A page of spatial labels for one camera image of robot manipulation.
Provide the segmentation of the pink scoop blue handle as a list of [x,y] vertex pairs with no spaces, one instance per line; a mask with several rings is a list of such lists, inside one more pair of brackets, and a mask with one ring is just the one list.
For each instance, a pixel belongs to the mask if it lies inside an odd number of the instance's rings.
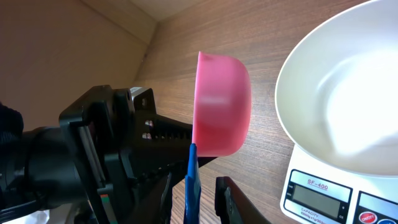
[[239,151],[250,119],[251,81],[244,64],[230,56],[199,52],[185,176],[185,223],[199,222],[199,159],[225,157]]

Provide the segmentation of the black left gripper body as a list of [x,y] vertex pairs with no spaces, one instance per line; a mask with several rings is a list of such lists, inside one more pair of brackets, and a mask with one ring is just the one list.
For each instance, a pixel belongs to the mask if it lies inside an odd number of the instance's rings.
[[155,111],[150,88],[90,88],[64,109],[59,123],[98,223],[122,223],[134,205],[121,147],[136,111]]

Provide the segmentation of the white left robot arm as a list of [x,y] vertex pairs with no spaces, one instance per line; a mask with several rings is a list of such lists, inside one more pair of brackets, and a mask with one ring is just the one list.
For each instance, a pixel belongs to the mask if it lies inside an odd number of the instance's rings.
[[169,223],[191,139],[190,124],[157,114],[150,88],[95,86],[57,127],[32,131],[1,106],[1,221],[86,202],[78,223]]

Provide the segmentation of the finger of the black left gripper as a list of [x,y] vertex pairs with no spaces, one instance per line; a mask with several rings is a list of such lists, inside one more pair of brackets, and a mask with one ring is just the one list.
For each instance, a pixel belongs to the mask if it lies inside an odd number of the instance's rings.
[[175,185],[187,174],[192,125],[148,111],[134,115],[133,184],[157,182],[168,174]]

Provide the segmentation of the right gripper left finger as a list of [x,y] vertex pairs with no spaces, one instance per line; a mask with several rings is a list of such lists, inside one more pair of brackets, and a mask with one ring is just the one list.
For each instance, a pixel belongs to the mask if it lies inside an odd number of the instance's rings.
[[161,178],[134,211],[134,223],[170,223],[172,209],[172,174]]

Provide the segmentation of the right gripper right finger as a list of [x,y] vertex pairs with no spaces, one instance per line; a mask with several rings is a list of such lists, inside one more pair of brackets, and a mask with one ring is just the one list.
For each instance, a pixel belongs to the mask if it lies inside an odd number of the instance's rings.
[[222,224],[271,224],[232,178],[216,178],[215,212]]

